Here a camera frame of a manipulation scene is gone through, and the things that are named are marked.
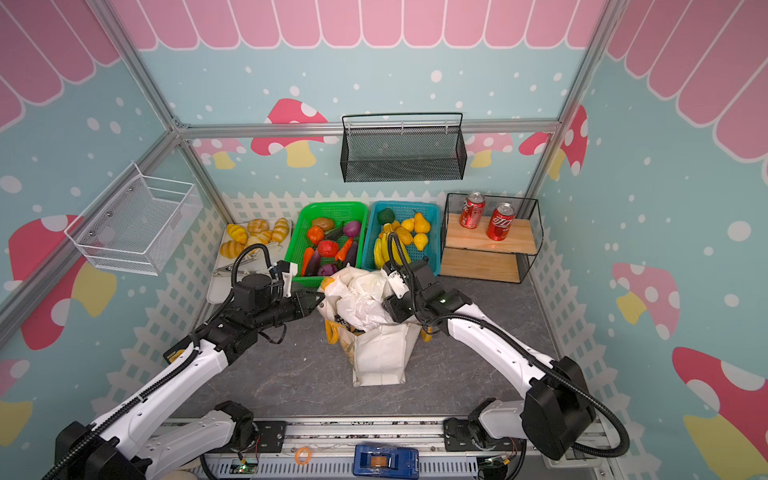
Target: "blue device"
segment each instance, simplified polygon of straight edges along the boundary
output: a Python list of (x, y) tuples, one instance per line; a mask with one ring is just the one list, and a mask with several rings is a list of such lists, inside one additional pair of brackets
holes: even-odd
[(352, 474), (358, 477), (419, 478), (419, 450), (358, 445)]

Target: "green fruit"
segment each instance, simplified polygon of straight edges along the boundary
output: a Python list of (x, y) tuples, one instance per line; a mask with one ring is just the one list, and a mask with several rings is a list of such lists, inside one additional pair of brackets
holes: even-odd
[(376, 219), (379, 221), (379, 225), (392, 223), (395, 221), (395, 212), (393, 212), (391, 208), (385, 208), (376, 215)]

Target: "soda can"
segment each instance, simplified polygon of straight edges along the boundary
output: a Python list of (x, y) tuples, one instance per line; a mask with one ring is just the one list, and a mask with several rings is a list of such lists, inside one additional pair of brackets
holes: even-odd
[(488, 238), (500, 242), (509, 234), (512, 221), (515, 219), (515, 208), (510, 204), (499, 204), (493, 210), (491, 222), (488, 224)]
[(464, 199), (462, 215), (458, 224), (464, 228), (477, 228), (480, 224), (482, 211), (485, 208), (485, 197), (480, 192), (472, 192)]

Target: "white wire basket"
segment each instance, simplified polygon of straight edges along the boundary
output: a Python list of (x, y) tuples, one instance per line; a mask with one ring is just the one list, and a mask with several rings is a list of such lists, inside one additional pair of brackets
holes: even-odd
[(160, 275), (203, 203), (195, 184), (148, 177), (134, 167), (136, 175), (86, 217), (104, 194), (97, 197), (65, 233), (96, 268)]

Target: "teal plastic basket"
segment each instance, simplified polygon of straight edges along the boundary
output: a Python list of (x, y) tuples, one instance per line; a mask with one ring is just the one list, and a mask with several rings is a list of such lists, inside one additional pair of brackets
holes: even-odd
[[(299, 219), (296, 221), (296, 226), (293, 229), (290, 245), (286, 251), (286, 261), (298, 263), (299, 274), (301, 274), (304, 250), (306, 250), (307, 247), (313, 246), (309, 239), (306, 238), (306, 232), (312, 226), (312, 220), (321, 217), (333, 220), (336, 222), (336, 225), (352, 220), (358, 220), (362, 224), (362, 231), (360, 232), (360, 237), (357, 239), (359, 246), (357, 248), (356, 265), (358, 268), (362, 268), (362, 253), (365, 250), (363, 246), (365, 245), (366, 227), (368, 225), (368, 207), (360, 202), (321, 202), (304, 207), (301, 210)], [(337, 242), (341, 247), (346, 240), (347, 236), (342, 235)], [(326, 263), (333, 263), (333, 258), (323, 258), (321, 265), (325, 265)], [(293, 281), (301, 283), (307, 288), (317, 288), (324, 278), (324, 276), (296, 276), (293, 278)]]
[(395, 212), (395, 220), (402, 222), (406, 218), (411, 218), (417, 213), (424, 215), (424, 218), (432, 225), (432, 229), (427, 233), (429, 243), (423, 252), (415, 247), (415, 245), (408, 245), (406, 251), (408, 256), (411, 257), (411, 261), (415, 262), (421, 260), (423, 257), (429, 257), (429, 266), (432, 268), (432, 272), (435, 275), (440, 274), (440, 207), (435, 204), (424, 204), (421, 202), (397, 202), (397, 201), (380, 201), (371, 206), (371, 214), (368, 222), (368, 231), (366, 232), (366, 245), (364, 248), (365, 256), (362, 259), (362, 266), (366, 270), (377, 270), (376, 263), (373, 260), (373, 246), (376, 244), (376, 239), (379, 238), (379, 233), (382, 232), (382, 225), (379, 225), (379, 221), (376, 218), (379, 212), (385, 208), (392, 209)]

